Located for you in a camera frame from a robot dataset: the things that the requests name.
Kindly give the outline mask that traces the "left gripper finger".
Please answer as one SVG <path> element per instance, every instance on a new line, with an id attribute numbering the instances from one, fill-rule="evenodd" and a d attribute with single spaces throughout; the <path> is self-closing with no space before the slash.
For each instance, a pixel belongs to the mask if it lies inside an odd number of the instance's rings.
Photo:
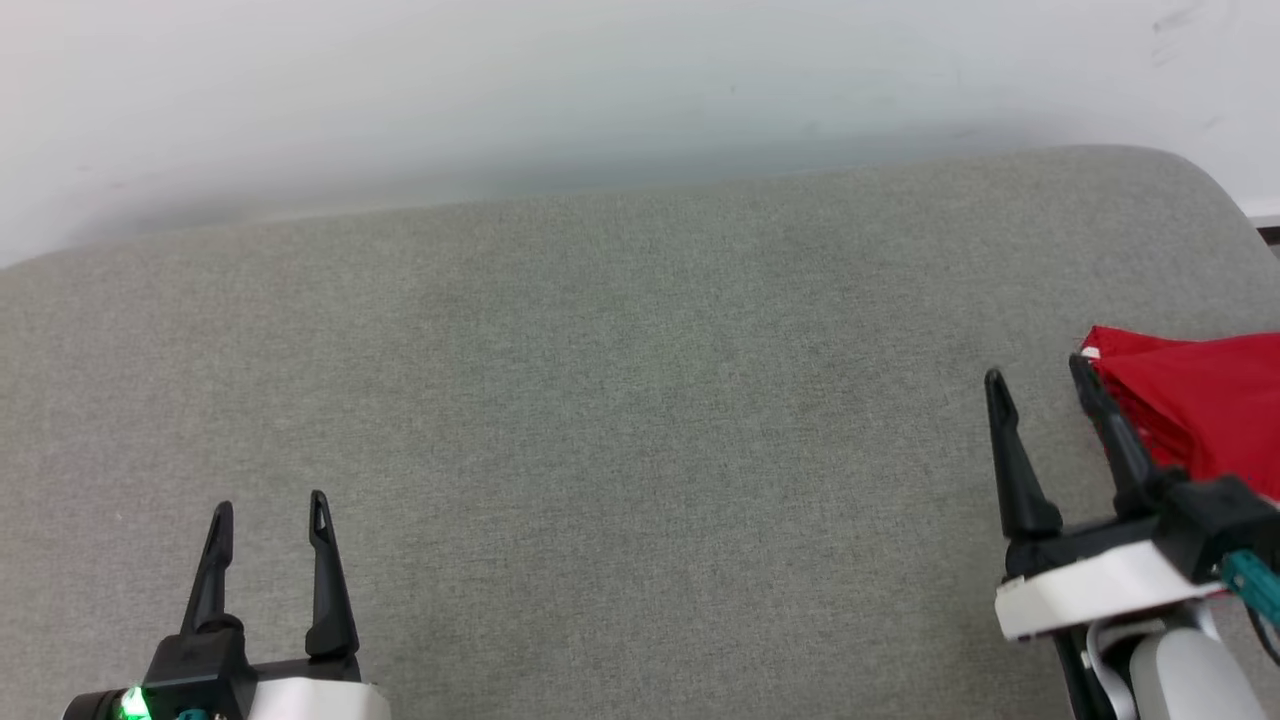
<path id="1" fill-rule="evenodd" d="M 234 509 L 221 501 L 214 510 L 180 624 L 182 635 L 218 632 L 244 634 L 243 623 L 225 611 L 227 569 L 234 553 Z"/>
<path id="2" fill-rule="evenodd" d="M 310 495 L 308 542 L 314 548 L 314 601 L 305 652 L 312 661 L 352 660 L 360 647 L 358 632 L 330 505 L 320 489 Z"/>

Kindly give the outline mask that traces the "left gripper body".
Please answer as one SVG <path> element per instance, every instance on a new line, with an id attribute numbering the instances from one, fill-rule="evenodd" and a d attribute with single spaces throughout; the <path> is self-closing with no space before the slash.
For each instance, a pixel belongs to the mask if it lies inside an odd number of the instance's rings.
<path id="1" fill-rule="evenodd" d="M 205 708 L 214 720 L 392 720 L 389 701 L 355 676 L 355 661 L 285 661 L 253 667 L 244 635 L 169 635 L 143 680 L 78 694 L 61 720 L 174 720 Z"/>

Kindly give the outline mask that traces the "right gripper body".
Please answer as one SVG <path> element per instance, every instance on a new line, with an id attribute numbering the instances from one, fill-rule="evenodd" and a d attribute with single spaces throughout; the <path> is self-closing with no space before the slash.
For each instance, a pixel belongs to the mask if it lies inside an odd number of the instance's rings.
<path id="1" fill-rule="evenodd" d="M 1004 637 L 1020 641 L 1226 591 L 1228 556 L 1280 552 L 1280 505 L 1235 477 L 1174 486 L 1146 539 L 1011 579 L 995 593 Z"/>

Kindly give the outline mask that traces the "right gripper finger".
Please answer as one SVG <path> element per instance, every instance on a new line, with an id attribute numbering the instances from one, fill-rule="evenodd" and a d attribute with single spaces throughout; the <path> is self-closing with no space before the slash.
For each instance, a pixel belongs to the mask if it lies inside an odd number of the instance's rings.
<path id="1" fill-rule="evenodd" d="M 1165 495 L 1189 480 L 1187 470 L 1179 465 L 1155 461 L 1135 427 L 1106 389 L 1089 357 L 1073 354 L 1068 365 L 1082 410 L 1094 427 L 1108 461 L 1116 488 L 1116 515 L 1146 518 L 1157 514 Z"/>
<path id="2" fill-rule="evenodd" d="M 989 443 L 1004 538 L 1012 543 L 1060 536 L 1062 515 L 1041 488 L 1019 434 L 1019 414 L 998 368 L 984 377 Z"/>

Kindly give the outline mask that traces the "red and white garment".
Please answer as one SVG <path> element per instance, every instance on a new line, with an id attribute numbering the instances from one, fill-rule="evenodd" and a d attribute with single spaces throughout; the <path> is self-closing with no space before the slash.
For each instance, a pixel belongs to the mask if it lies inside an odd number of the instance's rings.
<path id="1" fill-rule="evenodd" d="M 1160 465 L 1280 505 L 1280 332 L 1166 340 L 1096 325 L 1082 352 Z"/>

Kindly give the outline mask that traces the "grey fabric sofa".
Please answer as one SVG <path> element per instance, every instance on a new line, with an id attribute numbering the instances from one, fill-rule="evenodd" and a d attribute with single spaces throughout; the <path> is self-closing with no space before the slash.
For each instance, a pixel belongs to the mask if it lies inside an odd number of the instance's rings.
<path id="1" fill-rule="evenodd" d="M 137 682 L 223 500 L 256 662 L 326 493 L 396 720 L 1059 720 L 992 609 L 983 377 L 1069 521 L 1092 325 L 1280 331 L 1280 260 L 1146 149 L 202 228 L 0 270 L 0 720 Z"/>

